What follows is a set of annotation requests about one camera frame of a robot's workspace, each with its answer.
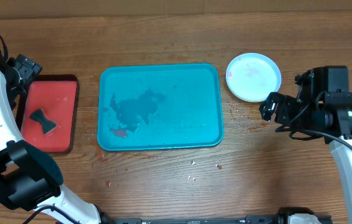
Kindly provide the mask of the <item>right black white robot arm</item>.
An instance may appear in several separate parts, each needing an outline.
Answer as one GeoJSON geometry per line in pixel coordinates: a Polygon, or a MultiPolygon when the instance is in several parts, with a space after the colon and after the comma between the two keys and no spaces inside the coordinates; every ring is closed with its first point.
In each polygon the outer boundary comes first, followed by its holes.
{"type": "Polygon", "coordinates": [[[271,92],[260,105],[265,121],[280,124],[276,132],[296,133],[300,140],[324,139],[338,168],[352,223],[352,92],[346,66],[317,67],[297,75],[295,97],[271,92]]]}

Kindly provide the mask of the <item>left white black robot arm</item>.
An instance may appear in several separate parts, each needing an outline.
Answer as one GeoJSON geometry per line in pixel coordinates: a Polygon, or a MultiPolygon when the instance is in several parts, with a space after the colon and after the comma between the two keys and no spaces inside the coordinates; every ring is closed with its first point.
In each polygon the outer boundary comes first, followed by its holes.
{"type": "Polygon", "coordinates": [[[74,194],[53,158],[21,134],[12,113],[14,101],[27,93],[41,70],[22,54],[9,57],[6,45],[0,45],[0,204],[32,211],[26,223],[40,213],[58,223],[112,223],[96,205],[74,194]]]}

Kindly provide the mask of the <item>light blue plate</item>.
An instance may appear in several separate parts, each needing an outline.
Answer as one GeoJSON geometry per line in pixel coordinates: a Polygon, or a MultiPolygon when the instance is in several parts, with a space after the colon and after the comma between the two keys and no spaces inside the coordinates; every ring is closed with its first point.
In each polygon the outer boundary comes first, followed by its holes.
{"type": "Polygon", "coordinates": [[[271,92],[279,91],[282,75],[271,58],[258,53],[244,53],[228,64],[226,83],[239,99],[258,103],[265,101],[271,92]]]}

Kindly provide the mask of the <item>dark green sponge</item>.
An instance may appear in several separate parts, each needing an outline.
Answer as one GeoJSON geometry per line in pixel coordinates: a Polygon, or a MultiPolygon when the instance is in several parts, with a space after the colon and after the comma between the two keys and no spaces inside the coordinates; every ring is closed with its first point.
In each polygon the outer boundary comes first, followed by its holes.
{"type": "Polygon", "coordinates": [[[45,114],[42,109],[38,109],[32,112],[29,118],[42,126],[43,134],[49,133],[57,126],[55,122],[45,117],[45,114]]]}

